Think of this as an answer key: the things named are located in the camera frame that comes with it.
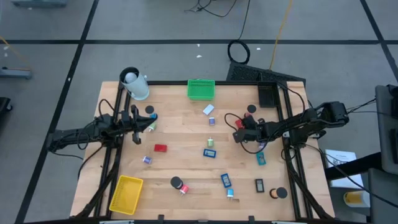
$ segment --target yellow basket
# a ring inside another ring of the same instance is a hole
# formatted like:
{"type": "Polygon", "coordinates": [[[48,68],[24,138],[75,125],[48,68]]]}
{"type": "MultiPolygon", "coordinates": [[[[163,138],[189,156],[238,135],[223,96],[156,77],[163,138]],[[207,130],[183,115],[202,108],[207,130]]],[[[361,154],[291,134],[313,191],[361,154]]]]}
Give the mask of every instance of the yellow basket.
{"type": "Polygon", "coordinates": [[[121,175],[114,191],[109,209],[127,215],[136,212],[143,180],[121,175]]]}

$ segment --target green basket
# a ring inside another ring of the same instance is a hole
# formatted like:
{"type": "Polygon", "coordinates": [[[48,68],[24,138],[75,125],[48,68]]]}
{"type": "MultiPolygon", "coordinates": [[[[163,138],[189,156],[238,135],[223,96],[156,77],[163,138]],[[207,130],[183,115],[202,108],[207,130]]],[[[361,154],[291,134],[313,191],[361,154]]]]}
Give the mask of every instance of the green basket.
{"type": "Polygon", "coordinates": [[[188,80],[188,97],[191,100],[212,100],[216,93],[214,80],[188,80]]]}

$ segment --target white mug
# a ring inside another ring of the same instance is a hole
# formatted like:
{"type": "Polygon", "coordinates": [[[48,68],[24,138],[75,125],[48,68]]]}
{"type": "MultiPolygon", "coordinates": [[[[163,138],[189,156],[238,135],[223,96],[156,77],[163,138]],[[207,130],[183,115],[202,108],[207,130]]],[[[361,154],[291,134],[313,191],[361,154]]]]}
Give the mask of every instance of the white mug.
{"type": "Polygon", "coordinates": [[[135,100],[144,100],[149,96],[147,77],[140,74],[138,69],[125,68],[120,73],[119,80],[135,100]]]}

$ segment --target yellow cable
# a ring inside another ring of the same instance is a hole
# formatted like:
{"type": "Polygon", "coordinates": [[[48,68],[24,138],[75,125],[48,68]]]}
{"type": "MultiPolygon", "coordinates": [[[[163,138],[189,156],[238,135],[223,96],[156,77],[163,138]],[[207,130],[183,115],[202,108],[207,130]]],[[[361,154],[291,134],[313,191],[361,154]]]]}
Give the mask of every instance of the yellow cable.
{"type": "Polygon", "coordinates": [[[292,3],[293,3],[293,0],[290,0],[289,1],[289,5],[287,6],[287,9],[286,9],[286,12],[285,12],[284,19],[283,19],[282,24],[280,25],[280,28],[279,28],[279,34],[278,34],[278,36],[276,36],[275,45],[274,45],[274,51],[272,52],[272,59],[271,59],[271,64],[269,65],[269,70],[272,69],[272,66],[274,64],[276,45],[278,45],[278,40],[279,40],[279,37],[280,37],[280,35],[282,33],[282,29],[284,28],[284,25],[286,23],[287,16],[289,15],[289,12],[290,12],[290,8],[292,7],[292,3]]]}
{"type": "Polygon", "coordinates": [[[15,50],[10,44],[8,44],[8,42],[2,36],[0,36],[0,39],[8,46],[8,48],[10,48],[10,50],[19,58],[19,60],[23,61],[27,65],[29,70],[32,70],[29,62],[17,50],[15,50]]]}

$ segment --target wooden tabletop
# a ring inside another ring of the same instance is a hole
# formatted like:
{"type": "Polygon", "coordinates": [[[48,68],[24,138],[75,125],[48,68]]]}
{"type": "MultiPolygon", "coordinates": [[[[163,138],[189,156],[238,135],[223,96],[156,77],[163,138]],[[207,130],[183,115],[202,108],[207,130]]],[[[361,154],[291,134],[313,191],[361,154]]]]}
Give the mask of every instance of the wooden tabletop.
{"type": "MultiPolygon", "coordinates": [[[[303,83],[289,82],[288,86],[300,93],[308,106],[303,83]]],[[[118,82],[103,82],[98,99],[105,98],[113,105],[117,87],[118,82]]],[[[131,100],[131,104],[135,104],[143,116],[147,116],[145,107],[152,105],[159,115],[157,129],[151,133],[140,133],[141,145],[133,143],[131,134],[125,136],[119,168],[119,175],[144,180],[141,196],[134,215],[113,212],[112,218],[154,220],[163,214],[166,220],[247,220],[250,215],[254,215],[256,220],[295,219],[286,165],[280,158],[283,149],[281,139],[268,144],[264,150],[267,164],[259,166],[255,155],[244,152],[240,144],[234,142],[234,130],[224,122],[226,113],[242,117],[250,104],[257,106],[253,114],[255,119],[278,121],[275,108],[259,107],[257,86],[217,85],[213,101],[189,100],[185,85],[153,85],[149,88],[148,99],[131,100]],[[206,116],[203,109],[209,103],[215,109],[206,116]],[[215,118],[215,126],[208,124],[209,117],[215,118]],[[208,138],[214,139],[214,149],[217,151],[215,159],[203,156],[208,138]],[[166,144],[167,152],[154,152],[155,144],[166,144]],[[142,162],[144,156],[152,158],[151,165],[142,162]],[[234,200],[226,198],[226,189],[220,178],[224,173],[228,173],[231,179],[234,200]],[[183,197],[170,185],[173,176],[179,176],[190,187],[183,197]],[[256,193],[254,179],[264,180],[264,193],[256,193]],[[270,189],[278,187],[287,189],[287,198],[272,199],[269,196],[270,189]]],[[[293,114],[301,113],[300,98],[291,92],[289,96],[293,114]]],[[[280,99],[284,118],[287,118],[282,91],[280,99]]],[[[112,112],[107,106],[101,110],[103,113],[112,112]]],[[[227,120],[234,125],[236,118],[230,116],[227,120]]],[[[314,139],[309,139],[307,143],[318,147],[314,139]]],[[[85,158],[99,146],[99,143],[90,144],[85,158]]],[[[255,151],[257,143],[250,142],[247,148],[255,151]]],[[[98,188],[104,154],[105,149],[91,158],[83,168],[71,215],[80,212],[98,188]]],[[[308,189],[325,211],[334,216],[320,154],[310,147],[301,149],[301,154],[308,189]]],[[[297,193],[301,216],[305,217],[303,198],[298,187],[297,193]]],[[[108,194],[107,190],[101,214],[105,214],[108,194]]]]}

